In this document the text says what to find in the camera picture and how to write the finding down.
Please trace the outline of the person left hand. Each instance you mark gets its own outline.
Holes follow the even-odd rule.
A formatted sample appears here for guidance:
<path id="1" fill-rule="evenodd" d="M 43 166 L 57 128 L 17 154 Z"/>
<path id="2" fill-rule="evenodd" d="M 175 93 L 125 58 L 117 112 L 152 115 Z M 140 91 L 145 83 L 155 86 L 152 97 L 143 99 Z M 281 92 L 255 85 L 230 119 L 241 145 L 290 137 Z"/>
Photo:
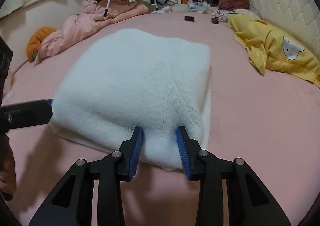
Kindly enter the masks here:
<path id="1" fill-rule="evenodd" d="M 7 135 L 1 136 L 1 191 L 9 195 L 16 191 L 15 160 Z"/>

